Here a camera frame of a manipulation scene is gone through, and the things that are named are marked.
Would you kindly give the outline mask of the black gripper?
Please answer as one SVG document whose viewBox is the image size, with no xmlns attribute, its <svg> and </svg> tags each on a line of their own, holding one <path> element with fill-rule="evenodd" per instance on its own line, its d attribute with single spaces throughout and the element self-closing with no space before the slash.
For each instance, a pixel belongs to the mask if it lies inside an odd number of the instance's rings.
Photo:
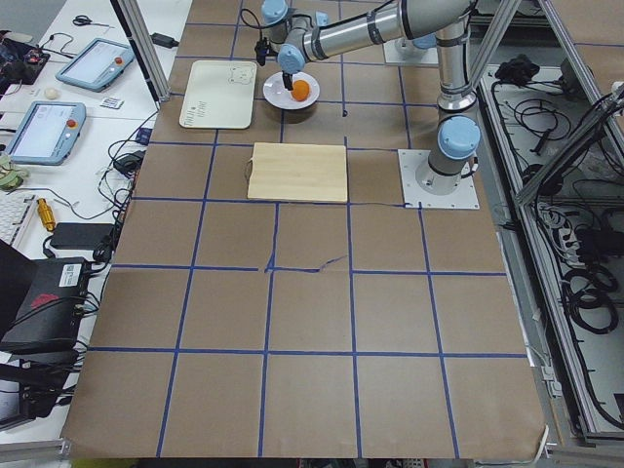
<svg viewBox="0 0 624 468">
<path fill-rule="evenodd" d="M 293 76 L 290 73 L 282 72 L 282 82 L 286 90 L 289 92 L 293 90 Z"/>
</svg>

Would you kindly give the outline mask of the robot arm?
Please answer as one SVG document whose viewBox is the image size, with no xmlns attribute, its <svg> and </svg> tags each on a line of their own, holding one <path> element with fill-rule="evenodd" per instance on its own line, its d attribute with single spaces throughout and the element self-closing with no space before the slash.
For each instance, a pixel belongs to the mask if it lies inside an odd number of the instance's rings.
<svg viewBox="0 0 624 468">
<path fill-rule="evenodd" d="M 326 59 L 401 36 L 413 39 L 444 26 L 435 1 L 388 1 L 348 19 L 330 21 L 327 14 L 265 1 L 261 14 L 268 42 L 281 50 L 291 45 L 312 59 Z"/>
<path fill-rule="evenodd" d="M 438 65 L 439 105 L 451 112 L 475 101 L 468 88 L 469 18 L 475 6 L 474 1 L 386 1 L 331 22 L 323 12 L 265 1 L 261 17 L 269 51 L 277 58 L 287 89 L 309 62 L 381 46 L 389 64 Z"/>
</svg>

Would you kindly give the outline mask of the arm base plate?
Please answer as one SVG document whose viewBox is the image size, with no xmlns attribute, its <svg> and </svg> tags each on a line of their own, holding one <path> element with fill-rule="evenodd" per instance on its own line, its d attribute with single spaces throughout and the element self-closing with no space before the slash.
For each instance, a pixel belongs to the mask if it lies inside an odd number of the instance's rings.
<svg viewBox="0 0 624 468">
<path fill-rule="evenodd" d="M 480 208 L 471 167 L 459 175 L 439 175 L 429 166 L 429 150 L 399 149 L 399 169 L 404 205 L 423 210 L 478 210 Z"/>
<path fill-rule="evenodd" d="M 411 41 L 396 39 L 383 45 L 385 62 L 397 66 L 437 67 L 439 64 L 435 47 L 420 49 Z"/>
</svg>

